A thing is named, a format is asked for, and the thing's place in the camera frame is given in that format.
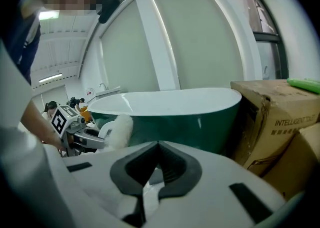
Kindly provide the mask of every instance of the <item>ceiling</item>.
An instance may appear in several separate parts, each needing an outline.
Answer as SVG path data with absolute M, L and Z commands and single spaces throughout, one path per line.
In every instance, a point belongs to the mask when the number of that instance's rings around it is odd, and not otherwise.
M 31 85 L 43 86 L 63 78 L 77 77 L 83 46 L 97 15 L 59 15 L 57 19 L 41 20 L 41 37 L 31 67 Z M 62 77 L 39 83 L 39 80 L 62 73 Z

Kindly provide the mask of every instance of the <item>cardboard box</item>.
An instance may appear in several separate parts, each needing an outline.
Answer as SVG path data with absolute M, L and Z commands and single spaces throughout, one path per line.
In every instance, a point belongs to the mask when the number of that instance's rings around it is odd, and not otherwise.
M 286 80 L 231 82 L 243 98 L 227 156 L 258 176 L 284 151 L 294 134 L 317 122 L 320 95 Z
M 317 123 L 299 130 L 279 161 L 263 179 L 289 200 L 305 189 L 319 163 L 320 123 Z

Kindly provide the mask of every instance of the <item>green bathtub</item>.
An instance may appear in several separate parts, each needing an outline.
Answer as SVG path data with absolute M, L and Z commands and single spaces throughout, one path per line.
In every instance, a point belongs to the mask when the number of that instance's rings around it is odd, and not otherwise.
M 227 88 L 132 92 L 99 99 L 88 111 L 99 129 L 119 114 L 130 115 L 130 146 L 165 140 L 220 154 L 240 100 Z

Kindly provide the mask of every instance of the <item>white bathtub rim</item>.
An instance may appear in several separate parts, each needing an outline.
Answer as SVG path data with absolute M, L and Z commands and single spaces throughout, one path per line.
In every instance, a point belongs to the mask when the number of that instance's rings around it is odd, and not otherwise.
M 167 112 L 154 112 L 154 113 L 151 113 L 151 112 L 141 112 L 141 111 L 110 111 L 110 110 L 104 110 L 104 111 L 101 111 L 101 110 L 97 110 L 95 108 L 93 108 L 93 106 L 95 106 L 97 104 L 97 102 L 101 102 L 107 98 L 115 98 L 116 96 L 119 96 L 119 95 L 128 95 L 128 94 L 132 94 L 132 93 L 144 93 L 144 92 L 128 92 L 128 93 L 120 93 L 120 94 L 114 94 L 114 95 L 111 95 L 111 96 L 107 96 L 105 98 L 102 98 L 102 99 L 99 99 L 97 101 L 95 101 L 94 103 L 92 103 L 89 107 L 88 107 L 88 111 L 90 113 L 98 113 L 98 114 L 106 114 L 106 115 L 120 115 L 120 114 L 125 114 L 125 115 L 130 115 L 130 116 L 182 116 L 182 115 L 200 115 L 200 114 L 210 114 L 210 113 L 214 113 L 214 112 L 219 112 L 219 111 L 222 111 L 222 110 L 226 110 L 226 109 L 229 109 L 235 105 L 237 105 L 241 99 L 242 99 L 242 95 L 241 93 L 239 93 L 238 91 L 236 90 L 233 90 L 233 89 L 230 89 L 230 88 L 218 88 L 218 87 L 212 87 L 212 88 L 195 88 L 195 89 L 184 89 L 184 90 L 174 90 L 174 91 L 191 91 L 191 90 L 212 90 L 212 89 L 224 89 L 224 90 L 229 90 L 229 91 L 232 91 L 233 92 L 233 95 L 234 95 L 234 99 L 232 100 L 232 104 L 230 103 L 225 103 L 224 105 L 220 105 L 220 106 L 212 106 L 211 108 L 208 108 L 208 110 L 206 111 L 203 111 L 203 112 L 184 112 L 184 113 L 174 113 L 172 111 L 168 111 Z M 172 92 L 172 91 L 155 91 L 154 93 L 165 93 L 165 92 Z

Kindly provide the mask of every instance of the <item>orange object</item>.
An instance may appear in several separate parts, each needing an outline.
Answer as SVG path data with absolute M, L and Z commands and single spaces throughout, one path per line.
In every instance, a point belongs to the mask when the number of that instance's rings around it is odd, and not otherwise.
M 90 114 L 89 111 L 87 110 L 87 107 L 85 107 L 85 111 L 81 112 L 80 115 L 84 117 L 85 122 L 89 122 L 89 121 L 92 120 L 91 114 Z
M 84 106 L 83 108 L 80 108 L 81 113 L 82 113 L 82 112 L 84 112 L 84 111 L 86 111 L 86 110 L 87 110 L 87 108 L 88 108 L 88 106 Z

